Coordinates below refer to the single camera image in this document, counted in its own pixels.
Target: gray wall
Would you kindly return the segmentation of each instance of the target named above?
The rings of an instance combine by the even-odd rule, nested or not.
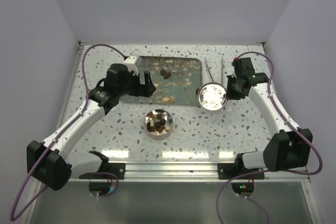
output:
[[[78,40],[251,43],[270,36],[290,0],[57,0]]]
[[[26,146],[56,127],[77,42],[56,0],[0,0],[0,223],[26,176]]]
[[[325,224],[336,219],[335,13],[336,0],[291,0],[266,43],[278,95],[293,118],[311,129],[324,160],[311,181]],[[312,153],[309,170],[316,167]]]

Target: metal bowl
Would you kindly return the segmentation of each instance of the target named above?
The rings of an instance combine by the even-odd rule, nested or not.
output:
[[[217,82],[204,84],[197,94],[198,103],[207,110],[220,110],[226,104],[226,89]]]
[[[155,116],[155,120],[151,119],[150,116],[152,114]],[[154,135],[154,134],[152,134],[152,132],[150,132],[150,131],[147,130],[147,126],[146,125],[147,125],[148,122],[151,122],[151,121],[152,122],[156,122],[156,121],[158,121],[158,119],[156,119],[156,115],[158,115],[158,114],[162,114],[162,118],[166,120],[165,127],[169,126],[170,129],[168,131],[166,131],[166,129],[164,129],[164,131],[161,132],[160,135],[157,135],[158,132],[155,131],[156,134]],[[145,117],[145,125],[144,125],[144,127],[145,127],[145,130],[146,130],[146,133],[147,133],[147,135],[150,138],[152,138],[154,140],[164,140],[167,137],[169,137],[172,134],[173,126],[174,126],[174,124],[173,124],[172,116],[168,112],[166,112],[165,110],[152,110]]]

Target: speckled tabletop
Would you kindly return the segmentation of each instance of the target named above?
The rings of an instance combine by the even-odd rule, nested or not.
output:
[[[193,57],[203,63],[203,83],[210,82],[205,71],[207,58],[214,80],[220,82],[220,60],[224,57],[225,73],[232,73],[231,61],[246,51],[264,52],[262,46],[222,45],[114,45],[125,55]],[[264,58],[250,55],[256,71],[269,69]],[[89,87],[104,78],[112,63],[122,62],[118,53],[105,47],[89,52],[86,74]],[[66,119],[85,96],[82,74],[77,70],[67,107]],[[163,141],[150,139],[144,131],[144,117],[153,109],[165,109],[173,117],[174,130]],[[203,108],[174,105],[138,105],[120,102],[96,123],[77,143],[68,159],[75,162],[82,154],[97,150],[113,161],[212,161],[232,162],[237,153],[263,150],[270,134],[256,106],[248,99],[229,101],[225,109],[211,112]]]

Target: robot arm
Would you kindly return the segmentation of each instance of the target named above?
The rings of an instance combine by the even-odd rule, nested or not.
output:
[[[103,87],[100,81],[97,86],[89,92],[87,108],[82,112],[86,101],[80,106],[76,113],[69,118],[56,132],[45,138],[41,143],[32,141],[27,147],[27,170],[28,172],[39,159],[44,150],[52,142],[42,162],[37,166],[32,176],[49,186],[53,190],[61,189],[70,177],[77,177],[85,173],[94,173],[106,162],[104,156],[92,151],[90,155],[95,162],[79,164],[72,168],[66,163],[66,159],[72,148],[83,137],[83,135],[99,120],[101,120],[111,109],[119,103],[123,95],[150,97],[155,91],[149,72],[145,71],[145,84],[140,83],[138,64],[141,58],[138,56],[128,57],[123,64],[112,64],[107,71]],[[79,116],[70,127],[66,128],[69,122]],[[55,140],[58,132],[66,129],[61,137]]]
[[[283,108],[271,88],[271,96],[287,120],[284,121],[280,117],[268,94],[268,77],[265,73],[255,73],[250,58],[236,58],[233,65],[235,76],[228,76],[227,99],[240,100],[246,96],[250,97],[266,121],[272,138],[264,151],[238,154],[233,169],[229,171],[230,176],[251,172],[254,169],[267,168],[275,172],[306,166],[310,147],[287,125],[287,122],[290,122],[311,142],[310,130],[299,127]]]

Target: metal tray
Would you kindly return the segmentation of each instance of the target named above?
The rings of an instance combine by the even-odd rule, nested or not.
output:
[[[174,105],[197,106],[197,95],[195,90],[202,86],[202,62],[196,58],[175,58],[140,56],[141,61],[138,66],[141,78],[143,72],[149,71],[153,83],[159,87],[154,94],[149,97],[132,97],[126,95],[120,101],[126,103],[143,104],[164,104],[164,97],[175,97]],[[172,75],[164,79],[160,70],[170,71]]]

